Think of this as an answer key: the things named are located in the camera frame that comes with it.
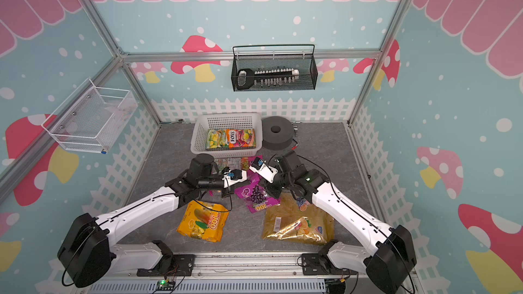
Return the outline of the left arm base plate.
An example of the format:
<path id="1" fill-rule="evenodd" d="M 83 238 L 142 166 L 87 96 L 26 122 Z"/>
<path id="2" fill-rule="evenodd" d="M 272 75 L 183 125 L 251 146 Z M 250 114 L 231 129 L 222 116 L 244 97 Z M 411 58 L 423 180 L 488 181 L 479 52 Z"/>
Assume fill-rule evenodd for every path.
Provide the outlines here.
<path id="1" fill-rule="evenodd" d="M 191 276 L 195 265 L 195 255 L 171 254 L 163 255 L 151 268 L 140 268 L 137 270 L 138 277 L 173 277 Z"/>

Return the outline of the green Fox's candy bag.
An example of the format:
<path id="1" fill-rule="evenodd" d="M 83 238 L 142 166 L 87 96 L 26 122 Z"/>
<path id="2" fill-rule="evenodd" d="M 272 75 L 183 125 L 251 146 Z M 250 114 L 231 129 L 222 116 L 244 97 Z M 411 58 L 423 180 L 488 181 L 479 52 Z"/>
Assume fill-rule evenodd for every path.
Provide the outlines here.
<path id="1" fill-rule="evenodd" d="M 206 136 L 206 149 L 228 148 L 226 130 L 209 129 Z"/>

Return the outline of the yellow mango candy bag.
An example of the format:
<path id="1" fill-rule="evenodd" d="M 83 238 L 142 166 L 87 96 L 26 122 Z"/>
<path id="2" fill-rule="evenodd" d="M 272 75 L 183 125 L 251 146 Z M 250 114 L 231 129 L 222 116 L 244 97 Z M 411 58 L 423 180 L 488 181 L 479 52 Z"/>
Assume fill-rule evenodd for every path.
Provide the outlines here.
<path id="1" fill-rule="evenodd" d="M 221 204 L 191 201 L 177 232 L 194 239 L 220 242 L 228 216 L 229 210 Z"/>

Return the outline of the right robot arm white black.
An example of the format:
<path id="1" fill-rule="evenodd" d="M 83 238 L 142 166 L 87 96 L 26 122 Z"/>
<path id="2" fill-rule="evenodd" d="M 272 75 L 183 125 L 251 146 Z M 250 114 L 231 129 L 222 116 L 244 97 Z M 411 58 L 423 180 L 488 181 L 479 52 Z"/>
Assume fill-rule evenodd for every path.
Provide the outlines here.
<path id="1" fill-rule="evenodd" d="M 397 293 L 411 280 L 417 264 L 411 232 L 392 227 L 370 215 L 344 195 L 319 165 L 308 170 L 307 159 L 294 151 L 276 158 L 275 166 L 256 159 L 250 169 L 264 179 L 266 192 L 279 197 L 288 190 L 329 214 L 361 244 L 352 248 L 338 241 L 326 245 L 328 262 L 337 269 L 366 274 L 383 293 Z"/>

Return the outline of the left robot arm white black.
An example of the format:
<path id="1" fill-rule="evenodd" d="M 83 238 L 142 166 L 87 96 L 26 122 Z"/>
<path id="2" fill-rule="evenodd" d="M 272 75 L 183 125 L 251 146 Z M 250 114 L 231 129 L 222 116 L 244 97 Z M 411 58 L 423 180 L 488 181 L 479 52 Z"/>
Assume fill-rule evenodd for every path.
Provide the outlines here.
<path id="1" fill-rule="evenodd" d="M 136 270 L 147 276 L 177 273 L 174 253 L 160 240 L 118 252 L 125 236 L 154 219 L 197 201 L 205 190 L 222 191 L 231 185 L 228 167 L 220 170 L 213 156 L 199 154 L 188 169 L 158 190 L 122 208 L 99 216 L 77 217 L 57 253 L 71 285 L 88 287 L 109 272 Z"/>

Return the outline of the purple grape candy bag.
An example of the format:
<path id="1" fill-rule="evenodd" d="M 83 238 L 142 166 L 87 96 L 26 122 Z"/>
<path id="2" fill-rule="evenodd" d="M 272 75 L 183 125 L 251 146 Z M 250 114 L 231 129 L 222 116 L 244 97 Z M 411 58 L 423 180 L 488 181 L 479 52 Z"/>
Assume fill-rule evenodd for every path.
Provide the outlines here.
<path id="1" fill-rule="evenodd" d="M 234 193 L 244 201 L 247 209 L 252 214 L 264 211 L 273 206 L 279 206 L 281 203 L 280 199 L 269 196 L 267 192 L 265 192 L 265 189 L 258 185 L 258 182 L 252 182 L 250 185 L 238 187 L 234 190 Z"/>

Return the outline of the white plastic perforated basket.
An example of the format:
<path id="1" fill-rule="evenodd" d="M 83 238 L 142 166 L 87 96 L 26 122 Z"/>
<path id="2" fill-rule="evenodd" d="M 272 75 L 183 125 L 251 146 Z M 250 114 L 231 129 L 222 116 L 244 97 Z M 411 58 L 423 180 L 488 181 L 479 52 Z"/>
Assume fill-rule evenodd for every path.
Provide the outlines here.
<path id="1" fill-rule="evenodd" d="M 259 114 L 208 114 L 197 118 L 191 151 L 215 158 L 252 157 L 262 147 L 262 140 Z"/>

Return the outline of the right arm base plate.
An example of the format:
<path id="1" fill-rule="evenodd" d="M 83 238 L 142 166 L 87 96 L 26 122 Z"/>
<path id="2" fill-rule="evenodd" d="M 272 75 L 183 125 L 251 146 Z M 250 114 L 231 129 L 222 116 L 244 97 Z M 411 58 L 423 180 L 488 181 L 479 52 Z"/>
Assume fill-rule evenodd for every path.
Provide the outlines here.
<path id="1" fill-rule="evenodd" d="M 303 253 L 297 258 L 296 262 L 302 268 L 302 273 L 305 276 L 337 275 L 348 277 L 356 275 L 356 272 L 350 269 L 336 268 L 327 255 L 319 253 Z"/>

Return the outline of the orange Fox's candy bag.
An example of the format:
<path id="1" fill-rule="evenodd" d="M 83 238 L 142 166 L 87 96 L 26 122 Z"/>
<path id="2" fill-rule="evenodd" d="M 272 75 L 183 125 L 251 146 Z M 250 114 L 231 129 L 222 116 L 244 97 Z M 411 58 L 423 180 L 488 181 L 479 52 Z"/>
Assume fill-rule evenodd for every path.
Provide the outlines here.
<path id="1" fill-rule="evenodd" d="M 256 133 L 254 129 L 226 129 L 228 148 L 256 147 Z"/>

